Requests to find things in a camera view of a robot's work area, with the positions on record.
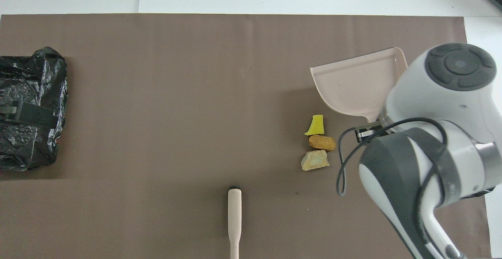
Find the trash bag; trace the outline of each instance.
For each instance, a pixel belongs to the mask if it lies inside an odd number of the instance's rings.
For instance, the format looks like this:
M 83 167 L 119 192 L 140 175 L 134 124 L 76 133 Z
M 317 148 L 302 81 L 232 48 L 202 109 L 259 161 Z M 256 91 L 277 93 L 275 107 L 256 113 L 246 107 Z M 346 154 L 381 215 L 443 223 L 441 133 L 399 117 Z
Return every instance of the trash bag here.
M 56 161 L 65 123 L 66 62 L 45 47 L 0 56 L 0 169 L 25 171 Z

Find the pink dustpan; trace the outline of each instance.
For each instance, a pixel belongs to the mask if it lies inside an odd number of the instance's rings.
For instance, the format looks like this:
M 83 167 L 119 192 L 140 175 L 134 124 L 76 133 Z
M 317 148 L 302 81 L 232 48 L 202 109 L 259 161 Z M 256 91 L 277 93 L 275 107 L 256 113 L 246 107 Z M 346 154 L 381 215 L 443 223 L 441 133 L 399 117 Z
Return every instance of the pink dustpan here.
M 312 67 L 310 72 L 328 107 L 374 122 L 389 91 L 406 69 L 403 51 L 394 47 Z

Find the yellow sponge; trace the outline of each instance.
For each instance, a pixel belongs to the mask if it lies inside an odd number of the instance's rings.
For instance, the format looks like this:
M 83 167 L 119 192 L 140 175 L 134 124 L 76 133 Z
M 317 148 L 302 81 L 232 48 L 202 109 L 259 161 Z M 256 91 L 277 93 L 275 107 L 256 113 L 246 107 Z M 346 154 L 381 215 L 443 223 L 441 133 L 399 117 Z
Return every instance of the yellow sponge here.
M 305 136 L 312 136 L 313 134 L 324 134 L 324 123 L 322 115 L 312 116 L 312 123 Z

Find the stone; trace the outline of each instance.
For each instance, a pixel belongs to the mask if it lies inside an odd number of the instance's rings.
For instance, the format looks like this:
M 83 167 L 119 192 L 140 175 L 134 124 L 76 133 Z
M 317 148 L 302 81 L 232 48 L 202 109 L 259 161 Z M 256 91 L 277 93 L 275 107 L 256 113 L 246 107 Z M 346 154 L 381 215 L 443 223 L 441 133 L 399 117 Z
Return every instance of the stone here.
M 323 149 L 330 152 L 335 149 L 336 142 L 331 136 L 320 136 L 319 134 L 314 134 L 309 137 L 309 145 L 315 149 Z
M 309 151 L 302 159 L 302 170 L 309 171 L 315 168 L 329 166 L 328 155 L 325 150 Z

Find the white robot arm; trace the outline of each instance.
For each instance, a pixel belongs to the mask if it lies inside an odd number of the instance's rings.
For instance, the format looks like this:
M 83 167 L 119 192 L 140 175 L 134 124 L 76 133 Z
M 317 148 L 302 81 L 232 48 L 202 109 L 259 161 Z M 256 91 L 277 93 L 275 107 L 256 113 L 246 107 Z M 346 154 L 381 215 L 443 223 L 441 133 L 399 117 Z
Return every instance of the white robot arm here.
M 466 43 L 427 50 L 390 91 L 382 131 L 364 142 L 362 184 L 416 259 L 466 258 L 433 210 L 502 183 L 495 70 L 487 52 Z

